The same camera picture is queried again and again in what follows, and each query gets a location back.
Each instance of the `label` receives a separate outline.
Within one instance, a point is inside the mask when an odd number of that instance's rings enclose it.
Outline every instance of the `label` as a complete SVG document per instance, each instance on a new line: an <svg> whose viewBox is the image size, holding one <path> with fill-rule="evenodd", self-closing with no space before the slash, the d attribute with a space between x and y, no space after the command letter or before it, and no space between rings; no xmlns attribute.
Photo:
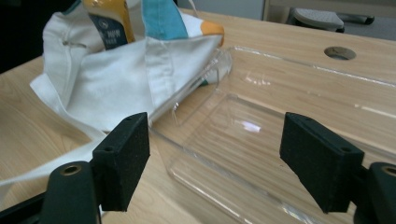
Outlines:
<svg viewBox="0 0 396 224"><path fill-rule="evenodd" d="M106 49L114 49L128 44L123 25L113 19L90 14L90 18L105 44Z"/></svg>

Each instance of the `yellow bottle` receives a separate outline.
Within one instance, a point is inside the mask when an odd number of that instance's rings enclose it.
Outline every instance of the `yellow bottle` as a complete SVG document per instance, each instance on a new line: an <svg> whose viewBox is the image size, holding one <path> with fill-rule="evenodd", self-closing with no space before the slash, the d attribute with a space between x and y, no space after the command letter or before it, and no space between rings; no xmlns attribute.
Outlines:
<svg viewBox="0 0 396 224"><path fill-rule="evenodd" d="M83 0L106 49L134 42L126 0Z"/></svg>

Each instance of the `clear plastic container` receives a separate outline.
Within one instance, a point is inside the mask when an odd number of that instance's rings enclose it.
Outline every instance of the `clear plastic container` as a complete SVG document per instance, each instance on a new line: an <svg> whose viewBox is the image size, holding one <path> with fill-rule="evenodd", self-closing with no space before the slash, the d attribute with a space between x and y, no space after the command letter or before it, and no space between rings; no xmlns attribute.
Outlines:
<svg viewBox="0 0 396 224"><path fill-rule="evenodd" d="M203 79L219 81L196 88ZM279 158L284 114L339 133L365 151L366 167L395 163L395 95L387 82L235 47L219 51L150 130L169 175L237 222L352 223L353 204L323 214Z"/></svg>

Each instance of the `blue object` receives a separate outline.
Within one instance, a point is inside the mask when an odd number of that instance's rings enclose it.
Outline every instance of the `blue object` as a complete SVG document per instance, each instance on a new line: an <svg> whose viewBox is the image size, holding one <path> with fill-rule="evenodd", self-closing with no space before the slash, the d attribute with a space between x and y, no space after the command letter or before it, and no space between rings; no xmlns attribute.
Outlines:
<svg viewBox="0 0 396 224"><path fill-rule="evenodd" d="M146 36L161 40L188 38L186 26L172 0L143 0Z"/></svg>

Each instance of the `wooden table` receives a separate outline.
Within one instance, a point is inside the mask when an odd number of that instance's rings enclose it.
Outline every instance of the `wooden table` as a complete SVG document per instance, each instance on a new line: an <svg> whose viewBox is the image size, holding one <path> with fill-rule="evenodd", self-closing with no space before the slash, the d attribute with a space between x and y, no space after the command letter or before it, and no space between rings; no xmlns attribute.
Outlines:
<svg viewBox="0 0 396 224"><path fill-rule="evenodd" d="M225 27L224 48L245 46L278 56L321 64L339 71L375 76L396 83L396 42L275 24L201 12L204 19ZM331 46L352 49L350 61L329 58ZM43 69L41 58L0 76L0 178L27 172L75 147L87 136L61 120L30 89ZM110 213L105 223L232 223L234 220L166 173L158 148L151 157L127 213ZM2 209L45 190L46 178L16 184Z"/></svg>

